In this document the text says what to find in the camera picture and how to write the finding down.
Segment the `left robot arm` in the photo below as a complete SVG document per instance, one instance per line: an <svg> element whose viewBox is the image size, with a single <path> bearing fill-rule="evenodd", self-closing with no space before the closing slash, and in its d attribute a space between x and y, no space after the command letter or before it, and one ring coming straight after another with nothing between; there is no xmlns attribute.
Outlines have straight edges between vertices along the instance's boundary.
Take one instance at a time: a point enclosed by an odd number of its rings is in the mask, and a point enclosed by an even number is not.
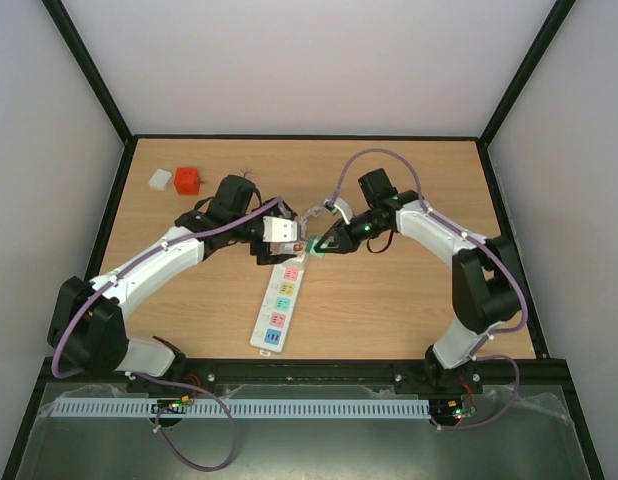
<svg viewBox="0 0 618 480"><path fill-rule="evenodd" d="M134 311L182 272L216 252L246 244L259 265L289 260L274 244L300 240L297 214L280 197L263 200L249 179L228 175L214 195L181 214L157 241L132 259L87 280L72 277L59 290L47 341L52 374L113 372L163 377L180 351L168 341L132 338L126 322Z"/></svg>

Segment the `green plug adapter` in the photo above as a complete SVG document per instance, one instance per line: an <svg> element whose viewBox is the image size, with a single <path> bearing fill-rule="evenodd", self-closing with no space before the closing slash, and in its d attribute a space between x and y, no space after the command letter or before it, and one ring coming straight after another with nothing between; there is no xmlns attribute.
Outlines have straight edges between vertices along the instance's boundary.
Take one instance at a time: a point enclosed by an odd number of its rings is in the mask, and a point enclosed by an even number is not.
<svg viewBox="0 0 618 480"><path fill-rule="evenodd" d="M317 250L320 245L320 241L317 237L312 238L306 246L307 253L317 258L323 258L325 254Z"/></svg>

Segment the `white multicolour power strip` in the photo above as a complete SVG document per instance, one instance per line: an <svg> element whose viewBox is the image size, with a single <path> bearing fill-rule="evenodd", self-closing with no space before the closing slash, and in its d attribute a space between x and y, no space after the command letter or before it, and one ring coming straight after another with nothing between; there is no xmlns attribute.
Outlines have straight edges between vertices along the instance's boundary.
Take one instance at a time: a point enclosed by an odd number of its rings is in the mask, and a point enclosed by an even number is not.
<svg viewBox="0 0 618 480"><path fill-rule="evenodd" d="M250 346L269 357L283 351L300 294L308 255L302 253L275 265L263 296Z"/></svg>

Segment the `white tiger cube adapter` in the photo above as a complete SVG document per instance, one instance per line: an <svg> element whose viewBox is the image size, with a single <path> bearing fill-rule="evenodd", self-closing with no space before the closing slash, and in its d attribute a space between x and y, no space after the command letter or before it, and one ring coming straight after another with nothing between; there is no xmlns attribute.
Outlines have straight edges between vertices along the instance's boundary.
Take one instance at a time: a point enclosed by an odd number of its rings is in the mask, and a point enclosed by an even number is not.
<svg viewBox="0 0 618 480"><path fill-rule="evenodd" d="M279 247L279 254L303 257L305 255L305 249L306 243L303 241L282 243Z"/></svg>

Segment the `white plug adapter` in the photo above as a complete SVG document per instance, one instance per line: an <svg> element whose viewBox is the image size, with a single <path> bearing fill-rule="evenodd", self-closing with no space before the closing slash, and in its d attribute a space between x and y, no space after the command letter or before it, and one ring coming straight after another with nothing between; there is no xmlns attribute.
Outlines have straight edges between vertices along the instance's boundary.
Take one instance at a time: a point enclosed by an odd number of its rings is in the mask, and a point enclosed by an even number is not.
<svg viewBox="0 0 618 480"><path fill-rule="evenodd" d="M170 185L172 172L165 169L157 169L148 181L148 186L156 191L164 191Z"/></svg>

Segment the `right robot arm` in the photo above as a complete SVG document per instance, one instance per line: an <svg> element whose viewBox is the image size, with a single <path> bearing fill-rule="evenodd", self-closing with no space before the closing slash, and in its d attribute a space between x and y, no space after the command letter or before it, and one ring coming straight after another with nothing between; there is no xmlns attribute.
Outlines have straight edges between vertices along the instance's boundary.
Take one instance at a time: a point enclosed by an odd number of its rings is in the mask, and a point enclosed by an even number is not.
<svg viewBox="0 0 618 480"><path fill-rule="evenodd" d="M488 340L526 326L529 307L515 248L504 236L488 238L455 223L417 191L398 191L382 169L363 175L358 184L367 210L354 214L333 192L323 205L340 218L315 249L349 254L387 232L416 241L442 260L451 270L454 316L426 350L423 375L434 391L456 389L471 380L475 356Z"/></svg>

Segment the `red cube socket adapter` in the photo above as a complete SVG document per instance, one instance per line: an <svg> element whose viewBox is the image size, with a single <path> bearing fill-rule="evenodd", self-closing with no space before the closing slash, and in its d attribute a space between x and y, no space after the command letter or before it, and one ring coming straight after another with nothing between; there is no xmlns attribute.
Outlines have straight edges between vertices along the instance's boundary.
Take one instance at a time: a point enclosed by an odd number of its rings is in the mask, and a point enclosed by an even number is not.
<svg viewBox="0 0 618 480"><path fill-rule="evenodd" d="M183 196L194 196L200 192L200 175L196 167L178 167L173 184L176 192Z"/></svg>

